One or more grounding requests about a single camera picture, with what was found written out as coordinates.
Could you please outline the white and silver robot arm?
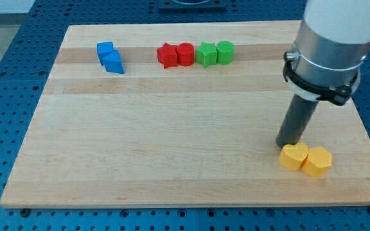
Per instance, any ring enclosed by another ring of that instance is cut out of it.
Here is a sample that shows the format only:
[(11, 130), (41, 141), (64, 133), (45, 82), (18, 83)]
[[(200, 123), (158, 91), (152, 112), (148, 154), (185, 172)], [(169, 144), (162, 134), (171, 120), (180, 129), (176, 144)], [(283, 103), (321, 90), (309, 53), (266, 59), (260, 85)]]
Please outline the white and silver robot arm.
[(370, 50), (370, 0), (309, 0), (283, 77), (307, 101), (344, 105)]

